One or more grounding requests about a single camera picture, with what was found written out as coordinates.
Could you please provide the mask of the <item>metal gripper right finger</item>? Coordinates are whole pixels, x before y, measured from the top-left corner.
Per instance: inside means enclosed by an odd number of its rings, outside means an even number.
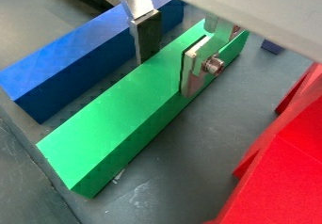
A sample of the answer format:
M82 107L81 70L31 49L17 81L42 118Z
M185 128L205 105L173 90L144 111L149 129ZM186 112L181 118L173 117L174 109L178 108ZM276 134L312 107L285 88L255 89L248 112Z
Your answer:
M241 28L207 14L204 31L200 38L182 50L180 93L185 98L201 88L207 75L217 76L223 71L225 62L219 58L219 50L231 43Z

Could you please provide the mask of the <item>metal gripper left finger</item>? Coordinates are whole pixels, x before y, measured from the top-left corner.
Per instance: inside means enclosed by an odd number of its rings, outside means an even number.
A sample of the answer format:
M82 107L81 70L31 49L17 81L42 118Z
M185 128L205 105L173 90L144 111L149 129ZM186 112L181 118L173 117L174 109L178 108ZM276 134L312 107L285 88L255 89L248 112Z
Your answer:
M161 13L152 0L118 0L128 17L136 46L137 63L141 64L160 49Z

